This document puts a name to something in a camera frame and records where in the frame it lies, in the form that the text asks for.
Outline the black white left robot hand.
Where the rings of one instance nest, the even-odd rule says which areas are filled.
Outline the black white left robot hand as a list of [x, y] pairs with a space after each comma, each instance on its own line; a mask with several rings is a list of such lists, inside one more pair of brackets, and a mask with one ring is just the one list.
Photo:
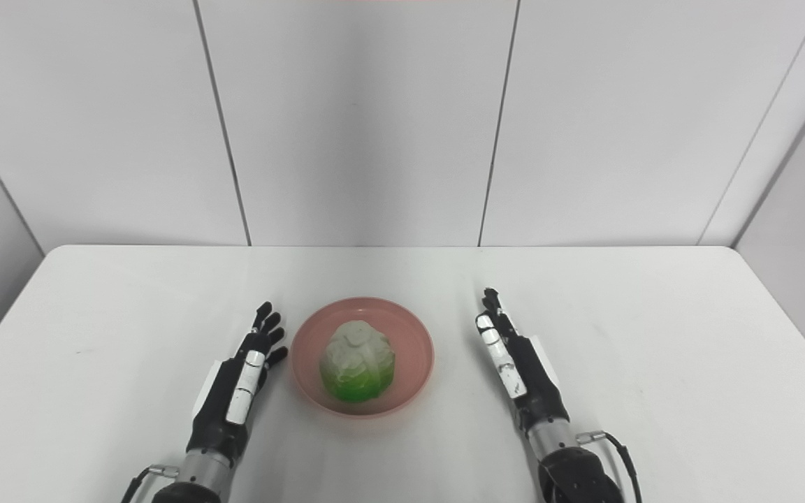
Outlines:
[[285, 335], [281, 319], [271, 302], [262, 303], [234, 355], [215, 363], [193, 416], [187, 452], [221, 455], [232, 468], [239, 464], [249, 442], [254, 399], [269, 370], [289, 353], [280, 344]]

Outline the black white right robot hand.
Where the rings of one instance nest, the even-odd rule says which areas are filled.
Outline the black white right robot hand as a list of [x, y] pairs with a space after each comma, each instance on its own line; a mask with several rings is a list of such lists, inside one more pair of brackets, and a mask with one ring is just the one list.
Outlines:
[[517, 428], [528, 436], [537, 427], [556, 421], [569, 423], [570, 415], [555, 379], [547, 372], [533, 341], [514, 327], [498, 291], [486, 287], [481, 303], [484, 310], [475, 324], [512, 402]]

